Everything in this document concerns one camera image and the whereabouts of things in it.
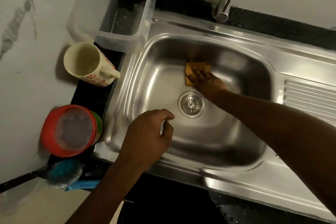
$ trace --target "mug handle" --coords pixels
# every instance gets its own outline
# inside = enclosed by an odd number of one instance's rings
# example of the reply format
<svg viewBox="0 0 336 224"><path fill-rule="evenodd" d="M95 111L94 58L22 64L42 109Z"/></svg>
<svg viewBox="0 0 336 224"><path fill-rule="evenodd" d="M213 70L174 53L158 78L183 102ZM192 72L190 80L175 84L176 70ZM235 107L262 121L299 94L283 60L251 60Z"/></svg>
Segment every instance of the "mug handle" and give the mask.
<svg viewBox="0 0 336 224"><path fill-rule="evenodd" d="M102 66L100 71L111 75L112 78L120 77L120 72L117 70L114 70L112 67Z"/></svg>

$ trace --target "drain strainer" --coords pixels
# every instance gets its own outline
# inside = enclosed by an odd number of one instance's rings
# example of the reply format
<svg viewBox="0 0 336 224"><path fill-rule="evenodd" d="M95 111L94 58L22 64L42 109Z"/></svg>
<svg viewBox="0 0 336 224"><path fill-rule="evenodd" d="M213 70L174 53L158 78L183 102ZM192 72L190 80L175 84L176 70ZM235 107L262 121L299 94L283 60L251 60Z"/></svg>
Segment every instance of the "drain strainer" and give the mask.
<svg viewBox="0 0 336 224"><path fill-rule="evenodd" d="M205 107L203 96L195 90L184 92L178 99L178 109L188 118L199 117Z"/></svg>

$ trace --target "mug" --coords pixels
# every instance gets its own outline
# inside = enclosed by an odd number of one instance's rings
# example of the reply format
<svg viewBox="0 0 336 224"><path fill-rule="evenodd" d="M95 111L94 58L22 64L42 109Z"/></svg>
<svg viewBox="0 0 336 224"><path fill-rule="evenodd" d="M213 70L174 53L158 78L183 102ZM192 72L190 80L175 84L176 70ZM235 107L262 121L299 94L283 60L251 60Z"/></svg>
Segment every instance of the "mug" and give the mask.
<svg viewBox="0 0 336 224"><path fill-rule="evenodd" d="M69 74L98 87L110 85L120 73L97 46L81 42L72 45L64 55Z"/></svg>

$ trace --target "hand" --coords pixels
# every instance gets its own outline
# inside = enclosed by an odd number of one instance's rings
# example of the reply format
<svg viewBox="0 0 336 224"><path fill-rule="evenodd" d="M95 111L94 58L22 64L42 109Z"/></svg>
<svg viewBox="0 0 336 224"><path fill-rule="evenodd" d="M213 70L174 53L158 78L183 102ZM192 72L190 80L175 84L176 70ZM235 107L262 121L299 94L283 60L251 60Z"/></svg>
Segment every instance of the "hand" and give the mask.
<svg viewBox="0 0 336 224"><path fill-rule="evenodd" d="M227 90L226 84L212 73L207 73L203 69L192 68L195 76L190 73L185 75L188 79L195 84L195 88L210 102L214 103L218 93L223 90Z"/></svg>
<svg viewBox="0 0 336 224"><path fill-rule="evenodd" d="M147 111L139 115L127 129L116 162L131 162L141 172L146 171L170 147L174 129L168 121L174 118L166 109ZM163 132L160 135L163 121Z"/></svg>

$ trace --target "sponge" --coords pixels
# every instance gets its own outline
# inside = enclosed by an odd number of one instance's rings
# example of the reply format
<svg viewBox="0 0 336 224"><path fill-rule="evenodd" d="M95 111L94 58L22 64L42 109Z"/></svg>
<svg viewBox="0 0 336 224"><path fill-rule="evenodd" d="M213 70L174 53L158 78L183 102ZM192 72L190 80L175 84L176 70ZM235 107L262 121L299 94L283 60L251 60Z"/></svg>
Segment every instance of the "sponge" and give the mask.
<svg viewBox="0 0 336 224"><path fill-rule="evenodd" d="M207 65L206 62L199 62L199 63L187 62L185 66L185 71L195 76L194 72L192 71L193 67L203 69L207 73L211 71L211 65ZM195 84L193 84L187 77L185 77L185 85L192 86Z"/></svg>

